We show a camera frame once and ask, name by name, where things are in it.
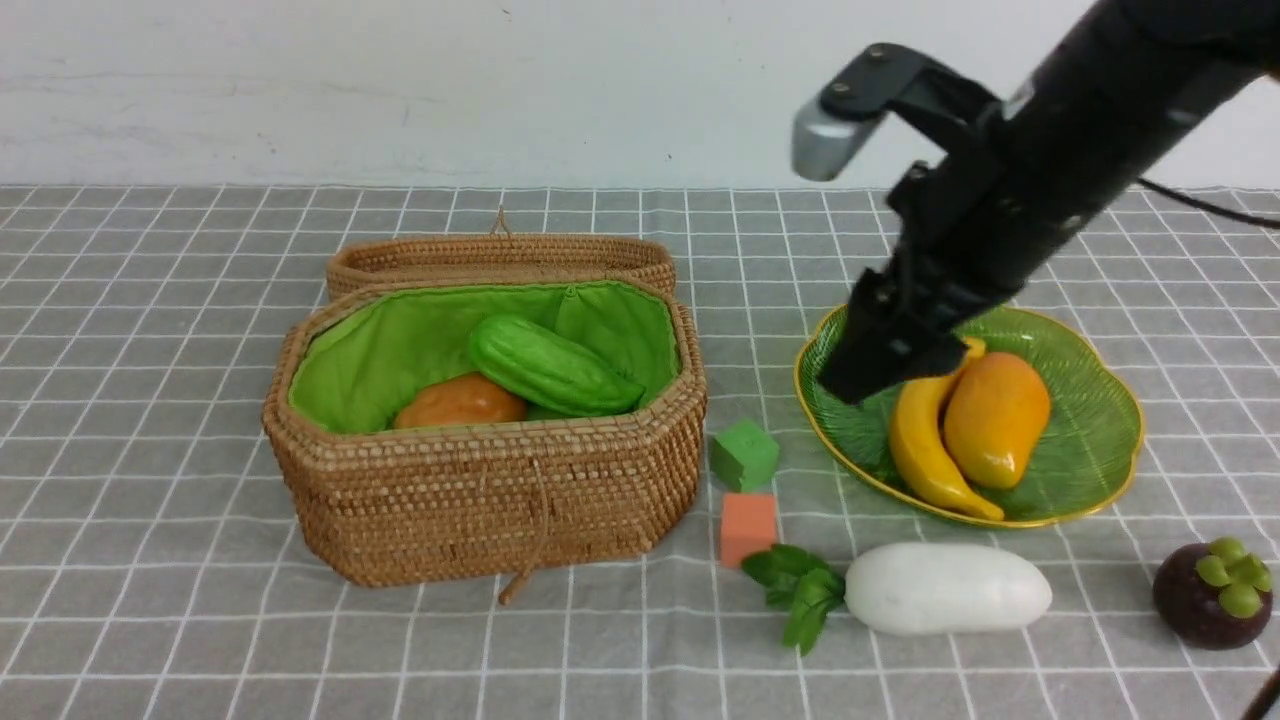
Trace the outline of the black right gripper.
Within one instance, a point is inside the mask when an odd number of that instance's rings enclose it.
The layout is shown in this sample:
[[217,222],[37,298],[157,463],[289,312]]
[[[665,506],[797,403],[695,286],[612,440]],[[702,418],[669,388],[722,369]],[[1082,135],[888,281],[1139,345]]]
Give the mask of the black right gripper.
[[956,227],[950,182],[915,161],[891,190],[901,228],[891,259],[863,272],[845,304],[844,328],[817,383],[858,406],[909,380],[957,370],[965,345],[955,331],[1021,288],[992,266],[979,237]]

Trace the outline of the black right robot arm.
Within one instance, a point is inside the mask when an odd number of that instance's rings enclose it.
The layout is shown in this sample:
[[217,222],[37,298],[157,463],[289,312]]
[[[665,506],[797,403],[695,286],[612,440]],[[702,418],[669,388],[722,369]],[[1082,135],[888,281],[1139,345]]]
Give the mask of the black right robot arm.
[[895,114],[943,150],[891,190],[900,236],[863,272],[820,386],[858,405],[959,368],[957,328],[1034,273],[1247,85],[1277,73],[1275,1],[1097,1],[1009,99],[897,44],[794,120],[794,172],[832,181]]

